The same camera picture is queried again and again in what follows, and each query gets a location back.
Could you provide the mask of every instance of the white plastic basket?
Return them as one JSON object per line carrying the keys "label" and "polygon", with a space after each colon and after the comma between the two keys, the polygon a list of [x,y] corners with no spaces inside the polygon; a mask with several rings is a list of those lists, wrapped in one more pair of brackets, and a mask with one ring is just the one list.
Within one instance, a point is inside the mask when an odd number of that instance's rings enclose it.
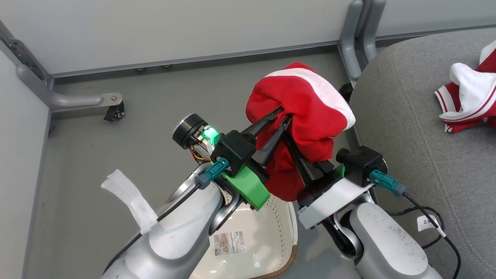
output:
{"label": "white plastic basket", "polygon": [[[223,194],[229,202],[230,196]],[[297,242],[291,203],[271,195],[259,211],[241,204],[210,236],[210,247],[190,278],[268,279],[281,275],[296,257]]]}

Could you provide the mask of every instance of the green led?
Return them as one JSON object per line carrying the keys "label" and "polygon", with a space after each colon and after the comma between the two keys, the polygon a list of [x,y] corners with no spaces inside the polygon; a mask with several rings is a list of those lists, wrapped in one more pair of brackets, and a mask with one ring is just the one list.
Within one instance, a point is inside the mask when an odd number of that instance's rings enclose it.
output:
{"label": "green led", "polygon": [[219,139],[218,135],[219,132],[217,132],[213,127],[209,127],[208,129],[203,130],[203,133],[201,133],[201,136],[209,139],[212,142],[212,145],[214,146],[217,143],[217,140]]}

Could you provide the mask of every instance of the gray cushion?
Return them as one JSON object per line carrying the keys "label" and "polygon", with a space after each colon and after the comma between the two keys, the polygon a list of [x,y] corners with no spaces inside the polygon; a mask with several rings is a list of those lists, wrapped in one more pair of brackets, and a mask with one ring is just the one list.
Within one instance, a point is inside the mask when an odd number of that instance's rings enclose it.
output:
{"label": "gray cushion", "polygon": [[[351,97],[360,144],[382,154],[389,174],[422,205],[437,209],[462,256],[459,278],[496,279],[496,131],[484,126],[444,132],[434,91],[461,62],[475,68],[496,29],[445,33],[395,44],[367,66]],[[413,205],[378,190],[389,211]],[[435,231],[417,232],[415,211],[397,218],[421,245]],[[445,241],[426,249],[430,264],[451,278],[456,257]]]}

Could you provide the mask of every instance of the robotic arm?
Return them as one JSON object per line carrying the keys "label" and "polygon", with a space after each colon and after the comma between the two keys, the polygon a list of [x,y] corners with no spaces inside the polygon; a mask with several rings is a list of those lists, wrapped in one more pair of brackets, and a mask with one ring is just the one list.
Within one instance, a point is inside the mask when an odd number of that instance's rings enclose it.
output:
{"label": "robotic arm", "polygon": [[[102,279],[186,279],[199,263],[212,235],[241,203],[259,210],[270,194],[264,166],[284,141],[305,184],[298,194],[299,220],[306,229],[323,225],[344,257],[364,279],[440,279],[419,244],[370,194],[373,171],[387,172],[382,155],[361,146],[340,150],[341,163],[310,163],[286,131],[291,116],[260,150],[256,136],[276,119],[280,107],[241,133],[219,134],[197,114],[176,126],[173,139],[190,149],[200,165],[173,195],[150,232],[136,236],[109,263]],[[224,201],[221,190],[232,196]],[[355,208],[339,220],[348,205]]]}

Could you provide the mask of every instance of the product label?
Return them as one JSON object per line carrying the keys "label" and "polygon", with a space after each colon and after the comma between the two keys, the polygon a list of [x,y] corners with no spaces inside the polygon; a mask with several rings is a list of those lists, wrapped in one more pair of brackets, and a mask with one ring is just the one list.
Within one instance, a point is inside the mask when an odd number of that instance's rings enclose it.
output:
{"label": "product label", "polygon": [[242,230],[214,234],[214,251],[216,256],[246,253],[245,234]]}
{"label": "product label", "polygon": [[[429,216],[439,226],[439,223],[437,222],[436,218],[432,215],[429,215]],[[428,228],[434,228],[434,225],[432,225],[432,223],[429,221],[429,219],[427,219],[427,217],[425,215],[422,215],[422,216],[417,218],[417,226],[419,227],[419,231],[422,231],[422,230],[425,230]]]}

